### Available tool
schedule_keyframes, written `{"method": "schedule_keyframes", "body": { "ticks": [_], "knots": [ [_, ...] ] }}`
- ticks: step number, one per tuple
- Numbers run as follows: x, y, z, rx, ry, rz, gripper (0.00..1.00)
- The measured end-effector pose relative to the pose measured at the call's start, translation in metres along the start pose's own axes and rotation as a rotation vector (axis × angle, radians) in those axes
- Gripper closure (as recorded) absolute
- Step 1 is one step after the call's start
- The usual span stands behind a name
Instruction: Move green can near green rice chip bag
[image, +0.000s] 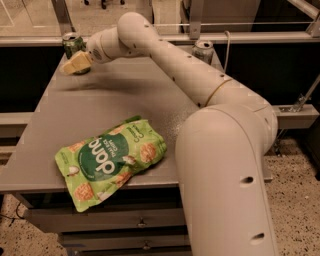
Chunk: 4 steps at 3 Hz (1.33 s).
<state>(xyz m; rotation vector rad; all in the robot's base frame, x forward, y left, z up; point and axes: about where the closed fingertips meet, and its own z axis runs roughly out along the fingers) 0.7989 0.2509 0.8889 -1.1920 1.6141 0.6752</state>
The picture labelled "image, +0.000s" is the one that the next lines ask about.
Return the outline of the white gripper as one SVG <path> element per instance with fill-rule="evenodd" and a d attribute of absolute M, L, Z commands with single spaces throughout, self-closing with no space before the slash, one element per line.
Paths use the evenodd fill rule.
<path fill-rule="evenodd" d="M 109 62 L 110 58 L 103 51 L 101 39 L 101 32 L 93 34 L 87 40 L 87 52 L 76 52 L 61 66 L 61 72 L 66 75 L 70 75 L 89 69 L 92 66 L 93 61 L 100 64 Z"/>

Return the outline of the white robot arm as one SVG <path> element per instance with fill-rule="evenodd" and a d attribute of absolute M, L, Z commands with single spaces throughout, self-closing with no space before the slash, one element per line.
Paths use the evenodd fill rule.
<path fill-rule="evenodd" d="M 175 146 L 193 256 L 279 256 L 263 172 L 278 129 L 272 106 L 162 39 L 134 12 L 91 36 L 61 70 L 72 74 L 138 54 L 150 57 L 199 108 L 183 123 Z"/>

